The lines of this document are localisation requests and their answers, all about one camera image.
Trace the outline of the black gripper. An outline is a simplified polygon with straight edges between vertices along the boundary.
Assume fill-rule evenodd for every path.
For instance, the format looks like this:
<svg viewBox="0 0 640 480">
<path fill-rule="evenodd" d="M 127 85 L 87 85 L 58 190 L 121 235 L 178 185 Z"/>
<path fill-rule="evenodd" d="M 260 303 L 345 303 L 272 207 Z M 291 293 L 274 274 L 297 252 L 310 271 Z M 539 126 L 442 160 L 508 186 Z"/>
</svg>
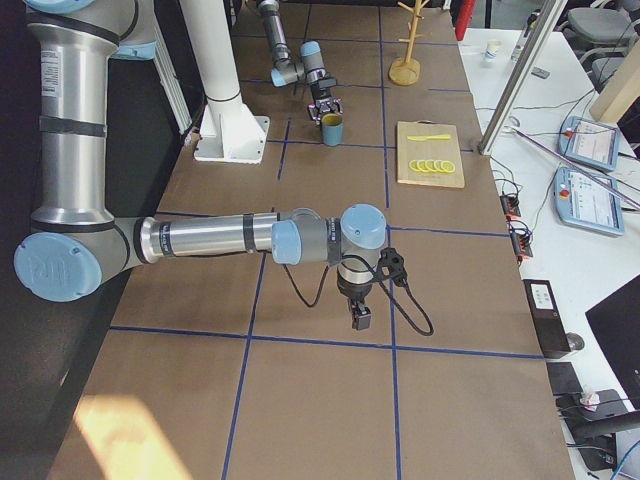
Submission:
<svg viewBox="0 0 640 480">
<path fill-rule="evenodd" d="M 356 284 L 345 279 L 338 279 L 339 292 L 347 298 L 352 316 L 354 330 L 366 330 L 371 324 L 371 310 L 366 305 L 366 297 L 372 290 L 370 283 Z"/>
<path fill-rule="evenodd" d="M 321 124 L 323 112 L 320 107 L 330 107 L 332 113 L 343 115 L 344 110 L 340 98 L 334 98 L 330 89 L 320 89 L 317 82 L 310 85 L 312 104 L 307 106 L 310 119 L 316 124 Z"/>
</svg>

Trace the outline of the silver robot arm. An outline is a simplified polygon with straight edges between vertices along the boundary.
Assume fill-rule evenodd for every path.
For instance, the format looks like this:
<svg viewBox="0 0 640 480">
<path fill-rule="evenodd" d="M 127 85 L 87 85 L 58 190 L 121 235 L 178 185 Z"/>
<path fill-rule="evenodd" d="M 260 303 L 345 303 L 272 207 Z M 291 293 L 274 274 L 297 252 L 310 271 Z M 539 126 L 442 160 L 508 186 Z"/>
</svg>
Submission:
<svg viewBox="0 0 640 480">
<path fill-rule="evenodd" d="M 279 2 L 257 1 L 256 6 L 273 62 L 270 73 L 272 84 L 275 87 L 284 87 L 296 82 L 305 83 L 312 95 L 312 102 L 307 107 L 308 114 L 317 125 L 329 114 L 342 115 L 342 101 L 331 92 L 337 85 L 337 80 L 325 68 L 319 43 L 303 43 L 299 50 L 300 59 L 296 60 L 286 40 Z"/>
<path fill-rule="evenodd" d="M 154 1 L 24 1 L 28 29 L 41 47 L 42 205 L 35 233 L 16 248 L 14 268 L 36 296 L 78 300 L 123 271 L 162 258 L 270 253 L 285 266 L 338 265 L 352 328 L 369 327 L 365 298 L 382 282 L 376 262 L 390 259 L 383 213 L 356 204 L 325 219 L 284 213 L 188 218 L 115 218 L 105 206 L 108 60 L 147 60 L 156 52 Z M 268 117 L 244 104 L 222 1 L 181 1 L 204 86 L 196 153 L 200 161 L 259 164 Z"/>
</svg>

